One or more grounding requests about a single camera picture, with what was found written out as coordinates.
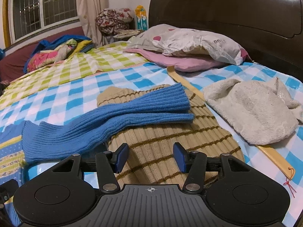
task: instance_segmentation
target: pink floral fabric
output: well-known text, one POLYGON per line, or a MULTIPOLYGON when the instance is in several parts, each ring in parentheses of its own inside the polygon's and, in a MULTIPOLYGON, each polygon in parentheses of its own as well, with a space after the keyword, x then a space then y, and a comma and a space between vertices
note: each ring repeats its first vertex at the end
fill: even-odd
POLYGON ((116 35, 119 29, 129 29, 129 22, 132 21, 129 8, 104 9, 95 19, 99 31, 108 35, 116 35))
POLYGON ((27 72, 32 72, 53 63, 57 54, 58 51, 40 51, 39 53, 36 53, 28 63, 27 72))

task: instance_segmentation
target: pink pillow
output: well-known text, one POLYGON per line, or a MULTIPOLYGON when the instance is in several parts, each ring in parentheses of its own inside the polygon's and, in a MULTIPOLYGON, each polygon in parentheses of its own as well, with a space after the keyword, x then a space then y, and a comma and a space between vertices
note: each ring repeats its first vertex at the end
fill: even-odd
POLYGON ((161 66, 175 66, 175 69, 181 72, 196 72, 226 65, 224 62, 214 60, 209 55, 200 55, 198 57, 168 57, 160 52, 137 48, 125 49, 123 52, 140 54, 149 61, 161 66))

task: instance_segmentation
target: blue checkered bedsheet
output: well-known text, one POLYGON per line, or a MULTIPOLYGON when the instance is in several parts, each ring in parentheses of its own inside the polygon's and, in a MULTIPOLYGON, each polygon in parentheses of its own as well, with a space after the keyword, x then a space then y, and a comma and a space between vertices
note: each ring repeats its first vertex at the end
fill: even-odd
MULTIPOLYGON (((182 73, 195 87, 203 87, 226 78, 237 78, 248 81, 251 79, 268 81, 279 77, 287 86, 291 96, 303 103, 303 84, 297 79, 271 70, 262 65, 244 63, 241 66, 227 66, 221 69, 210 69, 201 73, 182 73)), ((109 86, 146 90, 159 84, 174 84, 167 75, 166 69, 155 64, 146 63, 143 66, 116 70, 74 80, 63 85, 51 87, 30 95, 0 111, 0 131, 7 125, 18 124, 22 120, 30 120, 36 124, 41 121, 63 125, 75 117, 96 108, 96 97, 109 86)), ((247 144, 234 130, 211 108, 219 124, 231 132, 244 153, 246 163, 276 180, 285 182, 285 176, 268 160, 255 146, 247 144)), ((292 227, 303 208, 303 126, 298 126, 296 133, 279 143, 273 144, 278 152, 296 169, 291 185, 297 191, 295 198, 291 196, 291 205, 283 223, 292 227)), ((29 169, 29 178, 33 178, 52 163, 41 163, 29 169)), ((88 173, 85 180, 98 187, 96 175, 88 173)))

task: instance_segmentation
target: dark wooden headboard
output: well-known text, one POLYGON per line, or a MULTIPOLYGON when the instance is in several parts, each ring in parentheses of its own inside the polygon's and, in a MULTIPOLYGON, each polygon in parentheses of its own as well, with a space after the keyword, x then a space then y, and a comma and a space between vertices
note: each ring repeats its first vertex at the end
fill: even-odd
POLYGON ((151 0, 149 27, 162 23, 224 34, 254 61, 303 81, 301 0, 151 0))

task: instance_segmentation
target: red string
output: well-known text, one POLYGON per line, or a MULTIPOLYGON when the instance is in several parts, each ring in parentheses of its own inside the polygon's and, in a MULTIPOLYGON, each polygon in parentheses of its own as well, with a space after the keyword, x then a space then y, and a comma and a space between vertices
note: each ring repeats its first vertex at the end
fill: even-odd
MULTIPOLYGON (((290 176, 290 178, 292 178, 293 175, 294 175, 294 169, 293 169, 293 168, 288 168, 288 169, 291 170, 291 176, 290 176)), ((288 178, 286 178, 286 182, 283 183, 283 185, 284 185, 284 186, 288 185, 289 190, 290 190, 292 196, 294 197, 293 191, 296 193, 296 190, 289 184, 289 179, 288 179, 288 178)))

